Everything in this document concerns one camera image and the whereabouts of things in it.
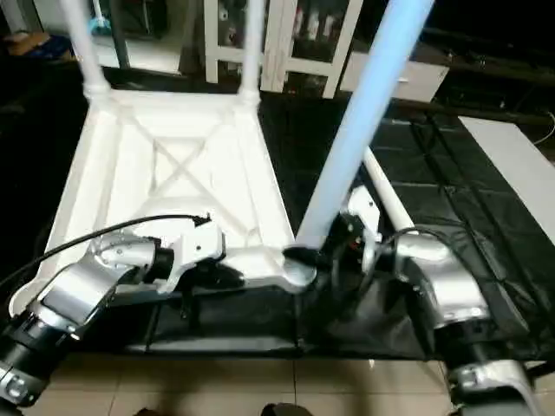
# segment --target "floor tile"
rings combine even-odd
[[[113,392],[119,376],[120,362],[116,357],[72,354],[52,374],[49,390]]]
[[[132,416],[143,408],[160,416],[259,416],[268,403],[293,403],[293,393],[118,392],[110,416]]]
[[[313,416],[447,416],[452,408],[442,394],[298,393],[297,403]]]
[[[445,393],[437,362],[296,361],[298,393]]]
[[[293,364],[286,360],[127,360],[119,391],[295,391]]]
[[[25,416],[108,416],[113,392],[46,390]]]
[[[553,409],[555,409],[555,393],[537,393],[536,398],[539,403],[541,414],[548,415],[553,414]],[[500,415],[500,416],[526,416],[530,415],[528,405],[522,400],[518,403],[507,403],[503,401],[490,402],[486,405],[482,405],[481,408],[468,408],[465,412],[467,416],[474,415]]]
[[[530,361],[526,363],[527,367],[537,366],[541,362]],[[536,380],[537,392],[555,392],[555,373],[548,374]]]

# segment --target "black fabric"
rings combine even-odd
[[[3,78],[0,113],[3,177],[5,198],[12,201],[5,274],[43,250],[87,103],[74,63],[3,64],[9,74]],[[125,89],[219,90],[141,71],[107,69],[106,74]],[[346,105],[263,94],[261,125],[294,230]],[[498,323],[490,336],[510,341],[514,357],[552,358],[555,248],[468,131],[453,117],[390,108],[372,147],[413,220],[446,233],[471,265]],[[27,175],[22,160],[41,174]],[[374,193],[363,169],[356,183]],[[392,231],[385,216],[380,231],[386,236]],[[330,277],[320,273],[299,296],[268,288],[113,308],[80,348],[130,354],[434,357],[429,333],[410,317],[415,307],[410,290],[380,274],[352,310],[343,300],[349,300],[359,279],[345,271],[341,287],[332,292]],[[9,287],[3,286],[2,293],[7,296]]]

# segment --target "white cabinet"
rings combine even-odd
[[[340,86],[342,91],[355,91],[367,59],[368,54],[359,52],[350,54]],[[393,96],[403,100],[430,102],[448,70],[449,68],[441,65],[409,61],[399,78]]]
[[[206,80],[240,75],[244,13],[240,0],[205,0]],[[362,0],[267,0],[261,88],[334,96]]]

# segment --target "black table surface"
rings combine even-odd
[[[9,255],[0,267],[6,275],[44,248],[88,104],[74,63],[9,60],[3,71],[0,134],[9,202],[3,253]],[[115,88],[233,92],[137,70],[105,72]],[[346,106],[262,94],[259,117],[294,231]],[[372,148],[413,220],[445,233],[471,266],[497,322],[486,337],[507,341],[513,357],[550,359],[555,248],[470,133],[451,116],[391,107]],[[363,169],[356,183],[372,191]],[[382,232],[391,232],[387,218]],[[431,334],[415,319],[410,290],[391,276],[380,277],[356,314],[337,298],[356,288],[359,276],[345,273],[338,294],[324,272],[298,296],[277,288],[199,296],[187,318],[181,300],[113,308],[81,348],[179,356],[434,358]],[[4,297],[12,289],[4,285]]]

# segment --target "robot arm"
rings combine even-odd
[[[61,269],[0,336],[3,407],[35,403],[73,342],[116,298],[118,286],[151,287],[156,280],[158,292],[167,293],[185,271],[223,255],[223,236],[213,222],[194,228],[172,248],[131,232],[92,240],[85,255]]]
[[[444,243],[424,234],[399,237],[395,274],[418,294],[461,413],[543,414],[522,364],[506,359],[503,342],[481,336],[493,323],[486,300],[474,277]]]

